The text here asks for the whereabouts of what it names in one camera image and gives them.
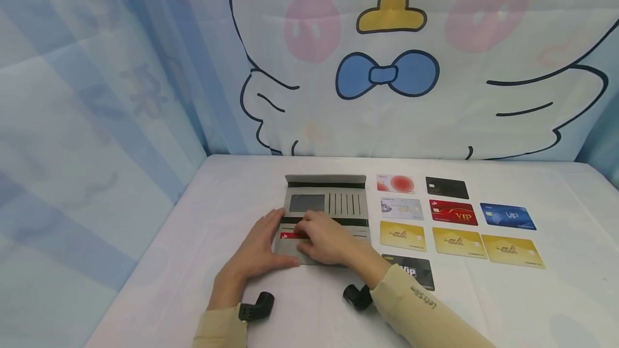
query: right hand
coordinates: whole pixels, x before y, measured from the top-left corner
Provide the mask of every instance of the right hand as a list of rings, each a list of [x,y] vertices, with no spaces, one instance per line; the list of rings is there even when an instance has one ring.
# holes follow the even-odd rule
[[[305,213],[303,220],[294,227],[294,233],[305,233],[311,241],[298,243],[297,250],[325,264],[349,266],[350,257],[355,255],[360,242],[322,211]]]

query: curtain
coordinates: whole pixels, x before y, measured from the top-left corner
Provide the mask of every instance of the curtain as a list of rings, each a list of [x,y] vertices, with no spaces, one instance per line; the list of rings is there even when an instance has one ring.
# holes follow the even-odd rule
[[[81,347],[204,133],[128,0],[0,0],[0,96],[0,346]]]
[[[619,0],[0,0],[0,345],[81,347],[211,153],[578,157],[619,186],[618,20]]]

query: card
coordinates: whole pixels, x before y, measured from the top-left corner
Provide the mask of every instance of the card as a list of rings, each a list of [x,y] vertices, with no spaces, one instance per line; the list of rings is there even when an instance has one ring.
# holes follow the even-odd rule
[[[380,222],[380,245],[426,251],[423,227],[382,221]]]
[[[428,185],[428,193],[432,195],[441,195],[442,197],[460,199],[469,198],[469,193],[466,190],[466,184],[461,180],[427,177],[426,184]]]
[[[434,291],[432,269],[427,259],[401,257],[399,255],[389,254],[383,254],[383,258],[387,259],[391,264],[399,264],[402,266],[402,269],[412,275],[421,286],[429,291]]]
[[[537,230],[527,209],[524,207],[481,203],[481,210],[484,211],[486,222],[493,226]]]
[[[376,175],[376,188],[385,192],[415,193],[413,178],[402,175]]]
[[[423,221],[422,203],[417,199],[380,199],[383,218],[416,219]]]
[[[280,233],[280,239],[309,239],[307,235],[295,234],[295,233]]]
[[[432,228],[436,251],[443,254],[487,259],[479,234],[473,231]]]
[[[529,239],[482,235],[490,261],[545,269],[533,241]]]
[[[429,210],[435,221],[477,226],[475,211],[469,203],[430,199]]]

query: blue bow tie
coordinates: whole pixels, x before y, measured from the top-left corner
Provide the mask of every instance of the blue bow tie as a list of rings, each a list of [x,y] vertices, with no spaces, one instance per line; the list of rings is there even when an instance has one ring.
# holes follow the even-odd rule
[[[431,91],[439,75],[438,62],[425,51],[409,50],[389,66],[379,66],[366,54],[355,52],[342,60],[335,76],[337,94],[352,100],[376,85],[387,84],[407,97],[419,97]]]

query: sleeve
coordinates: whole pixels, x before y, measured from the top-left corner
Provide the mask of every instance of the sleeve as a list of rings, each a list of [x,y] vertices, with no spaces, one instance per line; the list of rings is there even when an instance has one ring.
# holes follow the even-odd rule
[[[399,265],[370,294],[387,323],[415,348],[494,348]]]
[[[247,323],[236,308],[208,310],[200,317],[192,348],[245,348]]]

